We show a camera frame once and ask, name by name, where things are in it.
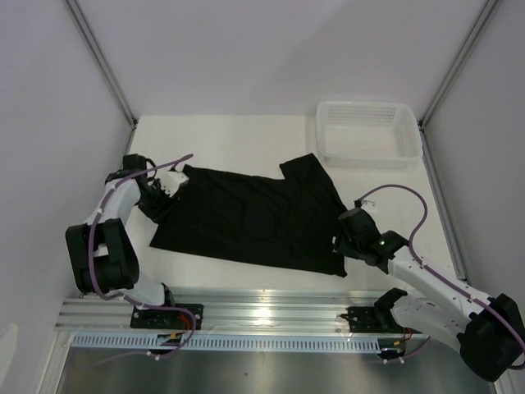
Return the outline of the black t-shirt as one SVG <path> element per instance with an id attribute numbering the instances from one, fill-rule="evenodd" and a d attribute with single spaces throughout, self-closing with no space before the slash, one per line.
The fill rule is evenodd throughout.
<path id="1" fill-rule="evenodd" d="M 160 250 L 346 277 L 333 250 L 346 207 L 313 154 L 280 165 L 281 179 L 185 166 L 150 242 Z"/>

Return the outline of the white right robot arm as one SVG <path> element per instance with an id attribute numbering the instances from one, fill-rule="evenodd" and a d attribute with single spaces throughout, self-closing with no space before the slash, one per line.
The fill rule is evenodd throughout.
<path id="1" fill-rule="evenodd" d="M 517 303 L 505 294 L 493 297 L 459 279 L 419 262 L 409 240 L 394 231 L 379 232 L 362 208 L 340 215 L 336 251 L 362 260 L 422 294 L 392 288 L 372 307 L 369 330 L 410 328 L 459 353 L 463 362 L 487 382 L 516 369 L 524 353 L 524 322 Z"/>

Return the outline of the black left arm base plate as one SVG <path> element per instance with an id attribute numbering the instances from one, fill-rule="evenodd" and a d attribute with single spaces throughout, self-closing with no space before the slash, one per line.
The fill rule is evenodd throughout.
<path id="1" fill-rule="evenodd" d="M 176 304 L 176 307 L 191 312 L 196 318 L 196 329 L 201 329 L 204 311 L 202 304 Z M 179 311 L 140 310 L 134 307 L 130 320 L 130 327 L 134 329 L 189 331 L 193 326 L 190 316 Z"/>

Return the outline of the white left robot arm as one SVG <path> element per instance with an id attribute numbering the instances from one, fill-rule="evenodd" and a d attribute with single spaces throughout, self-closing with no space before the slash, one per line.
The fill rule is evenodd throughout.
<path id="1" fill-rule="evenodd" d="M 66 229 L 66 246 L 75 284 L 83 294 L 105 300 L 129 298 L 149 310 L 160 328 L 171 327 L 178 309 L 167 286 L 140 272 L 139 260 L 125 224 L 134 207 L 158 224 L 166 215 L 171 193 L 155 174 L 152 159 L 135 154 L 123 158 L 122 169 L 105 180 L 104 196 L 95 211 L 81 224 Z"/>

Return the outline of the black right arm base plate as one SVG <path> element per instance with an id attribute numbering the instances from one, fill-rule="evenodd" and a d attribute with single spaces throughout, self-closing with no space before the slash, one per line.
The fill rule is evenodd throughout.
<path id="1" fill-rule="evenodd" d="M 414 328 L 402 328 L 393 318 L 391 312 L 373 306 L 351 306 L 344 313 L 338 314 L 349 325 L 352 333 L 402 334 L 419 331 Z"/>

